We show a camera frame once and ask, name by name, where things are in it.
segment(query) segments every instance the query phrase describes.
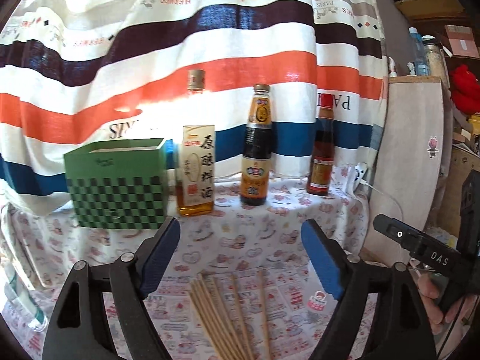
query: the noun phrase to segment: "bamboo skewer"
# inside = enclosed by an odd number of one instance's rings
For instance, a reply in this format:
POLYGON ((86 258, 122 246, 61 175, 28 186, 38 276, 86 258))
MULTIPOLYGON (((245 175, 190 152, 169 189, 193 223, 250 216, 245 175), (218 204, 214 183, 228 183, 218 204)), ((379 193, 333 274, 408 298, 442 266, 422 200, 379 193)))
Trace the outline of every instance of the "bamboo skewer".
POLYGON ((265 288, 263 287, 263 271, 262 270, 258 271, 257 276, 258 276, 258 279, 260 280, 260 301, 262 302, 262 319, 263 319, 262 328, 263 328, 263 337, 265 338, 267 360, 272 360, 272 352, 270 350, 270 333, 268 332, 265 288))
POLYGON ((223 303, 223 300, 220 296, 220 292, 218 290, 217 286, 217 281, 215 278, 212 278, 213 281, 213 293, 214 296, 217 298, 218 304, 220 305, 220 313, 222 314, 222 317, 225 319, 226 324, 229 328, 230 334, 232 335, 233 339, 235 340, 235 343, 237 344, 238 348, 241 351, 242 357, 245 360, 248 360, 247 354, 245 353, 245 348, 243 347, 242 343, 240 342, 240 338, 237 334, 237 331, 235 330, 235 327, 233 326, 232 320, 230 319, 229 313, 227 312, 227 309, 225 308, 225 304, 223 303))
POLYGON ((240 298, 237 292, 237 285, 235 283, 235 276, 233 274, 230 275, 232 283, 233 283, 233 296, 235 299, 235 311, 237 312, 238 319, 240 321, 240 326, 242 329, 242 334, 243 334, 243 342, 245 343, 245 346, 247 347, 247 352, 249 356, 249 360, 254 360, 254 355, 251 352, 251 347, 250 347, 250 341, 248 339, 248 331, 247 331, 247 326, 245 325, 245 320, 243 318, 242 314, 242 308, 240 306, 240 298))
POLYGON ((226 342, 226 347, 227 349, 230 349, 230 353, 232 355, 233 359, 236 360, 246 360, 243 358, 242 352, 240 351, 239 348, 235 345, 235 342, 233 341, 233 338, 229 334, 227 328, 225 327, 222 319, 220 318, 220 315, 217 311, 217 308, 215 307, 212 297, 210 295, 210 292, 208 291, 208 288, 205 284, 205 281, 203 280, 203 277, 200 278, 199 280, 199 287, 201 288, 201 296, 205 298, 207 309, 212 313, 212 318, 214 320, 214 325, 216 325, 217 330, 219 330, 220 336, 222 339, 225 340, 226 342))
POLYGON ((219 328, 218 321, 215 319, 214 312, 211 310, 210 305, 208 304, 208 300, 205 297, 205 293, 203 293, 203 288, 200 282, 194 281, 191 286, 198 296, 200 307, 202 308, 202 312, 205 314, 205 322, 210 326, 213 341, 217 342, 217 346, 221 348, 227 360, 240 360, 232 353, 231 346, 225 340, 225 332, 222 328, 219 328))
POLYGON ((203 313, 203 310, 200 306, 200 301, 198 300, 198 297, 194 294, 194 291, 189 291, 188 295, 190 296, 191 302, 193 304, 193 308, 197 312, 198 317, 200 318, 200 321, 202 323, 203 329, 205 330, 205 333, 207 334, 208 340, 212 343, 215 352, 217 352, 217 355, 220 357, 220 360, 229 360, 228 357, 225 355, 223 348, 220 349, 218 346, 218 342, 214 340, 214 335, 213 331, 210 327, 210 323, 207 322, 207 318, 205 317, 205 314, 203 313))

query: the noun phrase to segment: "blue gripper pad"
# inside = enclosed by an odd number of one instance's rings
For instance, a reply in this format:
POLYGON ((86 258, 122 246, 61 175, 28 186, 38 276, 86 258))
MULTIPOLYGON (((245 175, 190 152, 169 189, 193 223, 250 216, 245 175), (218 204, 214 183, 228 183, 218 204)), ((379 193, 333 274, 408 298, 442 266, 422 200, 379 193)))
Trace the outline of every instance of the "blue gripper pad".
POLYGON ((169 265, 173 252, 177 249, 180 240, 180 223, 173 219, 166 228, 160 241, 154 247, 150 256, 143 264, 142 283, 139 291, 146 298, 148 294, 156 291, 163 274, 169 265))
POLYGON ((316 229, 309 219, 301 225, 301 240, 303 247, 310 257, 311 264, 320 279, 323 289, 330 293, 334 299, 340 300, 345 292, 340 283, 340 269, 335 264, 332 256, 328 253, 325 245, 318 238, 316 229))

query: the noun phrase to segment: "white cable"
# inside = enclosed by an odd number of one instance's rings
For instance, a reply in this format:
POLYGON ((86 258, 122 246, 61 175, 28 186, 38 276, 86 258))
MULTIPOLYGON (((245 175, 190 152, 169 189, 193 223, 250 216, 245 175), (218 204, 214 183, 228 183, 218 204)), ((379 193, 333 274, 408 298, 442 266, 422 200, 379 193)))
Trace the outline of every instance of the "white cable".
POLYGON ((375 188, 373 185, 370 185, 369 183, 367 183, 363 178, 360 180, 360 184, 363 184, 363 185, 366 185, 368 187, 370 187, 371 189, 373 189, 374 191, 377 191, 378 193, 380 193, 381 195, 384 195, 386 196, 387 198, 390 198, 392 200, 393 203, 395 203, 395 205, 398 207, 398 210, 400 211, 400 222, 403 222, 403 210, 402 210, 402 207, 400 206, 400 203, 391 195, 389 195, 388 193, 386 192, 382 192, 380 190, 378 190, 377 188, 375 188))

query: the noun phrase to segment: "green box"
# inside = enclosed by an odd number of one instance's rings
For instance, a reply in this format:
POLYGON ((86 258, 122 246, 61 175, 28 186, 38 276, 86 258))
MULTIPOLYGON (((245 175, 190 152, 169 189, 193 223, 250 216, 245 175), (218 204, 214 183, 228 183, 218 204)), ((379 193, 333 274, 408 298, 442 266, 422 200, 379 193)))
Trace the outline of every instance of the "green box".
POLYGON ((80 226, 155 230, 164 222, 169 198, 165 139, 93 142, 66 153, 64 160, 80 226))

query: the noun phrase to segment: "red stuffed toy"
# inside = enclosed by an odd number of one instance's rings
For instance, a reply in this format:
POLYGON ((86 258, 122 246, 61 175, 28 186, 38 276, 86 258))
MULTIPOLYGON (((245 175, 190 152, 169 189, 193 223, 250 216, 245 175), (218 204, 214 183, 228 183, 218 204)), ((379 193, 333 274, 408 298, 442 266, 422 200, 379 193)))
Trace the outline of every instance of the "red stuffed toy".
POLYGON ((464 114, 473 115, 480 112, 480 85, 475 75, 462 64, 450 73, 452 78, 452 100, 464 114))

